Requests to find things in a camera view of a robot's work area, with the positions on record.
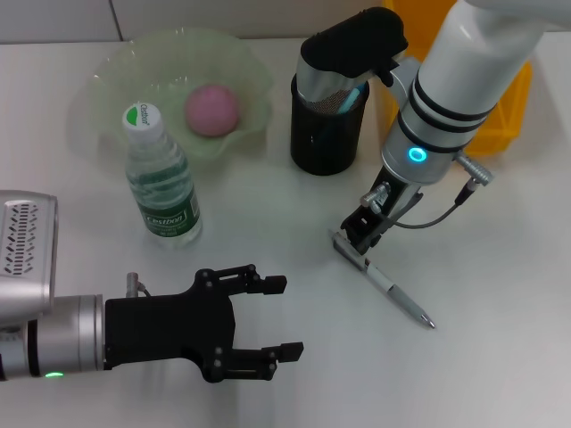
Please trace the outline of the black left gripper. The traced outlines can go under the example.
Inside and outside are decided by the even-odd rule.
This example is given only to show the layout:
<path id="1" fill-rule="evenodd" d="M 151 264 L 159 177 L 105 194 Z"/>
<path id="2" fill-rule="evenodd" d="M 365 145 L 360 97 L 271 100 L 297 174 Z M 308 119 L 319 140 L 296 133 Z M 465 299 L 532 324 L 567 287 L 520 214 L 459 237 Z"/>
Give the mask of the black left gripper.
<path id="1" fill-rule="evenodd" d="M 200 270 L 191 287 L 178 294 L 109 299 L 104 368 L 183 358 L 195 363 L 208 383 L 272 380 L 279 363 L 300 359 L 303 343 L 232 349 L 236 323 L 229 295 L 282 294 L 286 285 L 285 276 L 262 278 L 250 264 Z"/>

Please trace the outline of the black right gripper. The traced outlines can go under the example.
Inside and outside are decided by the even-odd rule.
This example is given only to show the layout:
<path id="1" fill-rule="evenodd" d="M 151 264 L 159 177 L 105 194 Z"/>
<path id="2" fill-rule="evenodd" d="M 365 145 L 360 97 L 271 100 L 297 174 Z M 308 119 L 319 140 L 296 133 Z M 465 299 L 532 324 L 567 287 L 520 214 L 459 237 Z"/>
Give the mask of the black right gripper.
<path id="1" fill-rule="evenodd" d="M 352 247 L 366 254 L 421 197 L 418 185 L 382 167 L 369 191 L 360 197 L 360 207 L 342 222 L 341 229 Z"/>

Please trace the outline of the white grey ballpoint pen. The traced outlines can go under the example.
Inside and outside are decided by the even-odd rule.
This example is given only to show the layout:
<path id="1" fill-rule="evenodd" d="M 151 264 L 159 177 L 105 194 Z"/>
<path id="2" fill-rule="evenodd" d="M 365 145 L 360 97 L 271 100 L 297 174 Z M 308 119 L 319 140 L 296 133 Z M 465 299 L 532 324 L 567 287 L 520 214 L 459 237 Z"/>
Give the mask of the white grey ballpoint pen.
<path id="1" fill-rule="evenodd" d="M 393 303 L 409 317 L 429 329 L 435 329 L 430 316 L 394 281 L 388 278 L 370 260 L 360 255 L 340 232 L 329 232 L 334 249 L 347 259 L 355 268 L 379 287 Z"/>

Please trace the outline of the blue scissors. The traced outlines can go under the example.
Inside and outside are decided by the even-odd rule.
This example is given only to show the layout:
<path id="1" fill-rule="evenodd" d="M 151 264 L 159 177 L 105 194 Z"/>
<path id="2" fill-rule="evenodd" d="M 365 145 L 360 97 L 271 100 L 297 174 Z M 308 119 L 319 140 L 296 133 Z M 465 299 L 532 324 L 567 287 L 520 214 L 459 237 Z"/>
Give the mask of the blue scissors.
<path id="1" fill-rule="evenodd" d="M 365 85 L 359 85 L 353 88 L 353 90 L 347 95 L 347 97 L 340 105 L 339 109 L 337 110 L 337 113 L 345 114 L 346 112 L 350 111 L 354 103 L 360 98 L 360 95 L 364 87 Z"/>

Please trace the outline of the clear water bottle green label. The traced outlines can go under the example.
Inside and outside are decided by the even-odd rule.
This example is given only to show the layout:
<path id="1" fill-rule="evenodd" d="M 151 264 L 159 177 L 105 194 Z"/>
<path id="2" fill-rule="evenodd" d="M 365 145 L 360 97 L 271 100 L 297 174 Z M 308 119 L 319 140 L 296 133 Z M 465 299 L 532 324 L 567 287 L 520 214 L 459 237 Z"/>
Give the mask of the clear water bottle green label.
<path id="1" fill-rule="evenodd" d="M 171 248 L 187 245 L 203 223 L 184 151 L 151 103 L 129 106 L 122 126 L 128 139 L 125 174 L 147 231 Z"/>

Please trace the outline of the pink peach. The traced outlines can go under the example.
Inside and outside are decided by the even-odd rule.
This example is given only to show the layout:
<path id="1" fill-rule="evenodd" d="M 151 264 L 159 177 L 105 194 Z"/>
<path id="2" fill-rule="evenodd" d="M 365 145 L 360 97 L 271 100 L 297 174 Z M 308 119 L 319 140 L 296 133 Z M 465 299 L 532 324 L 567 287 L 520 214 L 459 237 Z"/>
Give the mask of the pink peach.
<path id="1" fill-rule="evenodd" d="M 235 94 L 222 85 L 197 87 L 186 98 L 184 113 L 187 127 L 206 137 L 225 136 L 240 120 Z"/>

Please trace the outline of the black mesh pen holder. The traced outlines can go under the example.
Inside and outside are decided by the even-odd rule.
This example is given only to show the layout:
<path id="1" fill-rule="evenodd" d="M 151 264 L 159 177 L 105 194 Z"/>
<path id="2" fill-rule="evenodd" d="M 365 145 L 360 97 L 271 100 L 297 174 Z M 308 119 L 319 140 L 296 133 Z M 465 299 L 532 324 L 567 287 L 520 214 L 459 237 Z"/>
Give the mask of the black mesh pen holder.
<path id="1" fill-rule="evenodd" d="M 291 81 L 292 113 L 290 153 L 295 164 L 316 176 L 331 176 L 348 169 L 355 160 L 361 123 L 369 97 L 369 84 L 349 93 L 351 107 L 332 114 L 307 106 Z"/>

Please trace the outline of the translucent green glass plate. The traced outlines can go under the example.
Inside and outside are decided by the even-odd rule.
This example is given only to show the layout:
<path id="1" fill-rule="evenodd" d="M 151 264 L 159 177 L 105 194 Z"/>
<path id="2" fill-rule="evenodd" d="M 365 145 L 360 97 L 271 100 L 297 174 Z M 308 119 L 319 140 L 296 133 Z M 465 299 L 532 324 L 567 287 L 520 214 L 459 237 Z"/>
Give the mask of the translucent green glass plate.
<path id="1" fill-rule="evenodd" d="M 237 98 L 240 120 L 226 136 L 199 136 L 186 125 L 187 96 L 207 84 L 225 86 Z M 128 144 L 122 114 L 132 103 L 149 102 L 192 164 L 213 163 L 227 152 L 262 143 L 272 86 L 269 70 L 241 39 L 211 29 L 159 30 L 98 64 L 68 109 L 67 143 L 79 157 L 118 177 Z"/>

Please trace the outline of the yellow plastic bin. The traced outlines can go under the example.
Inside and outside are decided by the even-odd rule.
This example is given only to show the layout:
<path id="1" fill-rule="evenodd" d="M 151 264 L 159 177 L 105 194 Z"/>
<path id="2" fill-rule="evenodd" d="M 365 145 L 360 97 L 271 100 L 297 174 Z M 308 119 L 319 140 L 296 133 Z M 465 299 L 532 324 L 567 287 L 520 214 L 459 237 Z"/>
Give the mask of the yellow plastic bin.
<path id="1" fill-rule="evenodd" d="M 381 0 L 381 5 L 396 12 L 403 21 L 409 42 L 406 54 L 422 61 L 437 36 L 447 12 L 457 0 Z M 520 134 L 532 82 L 530 62 L 522 66 L 497 106 L 479 128 L 467 147 L 470 156 L 492 156 L 504 152 Z M 377 129 L 384 139 L 398 111 L 389 90 L 380 84 L 375 88 Z"/>

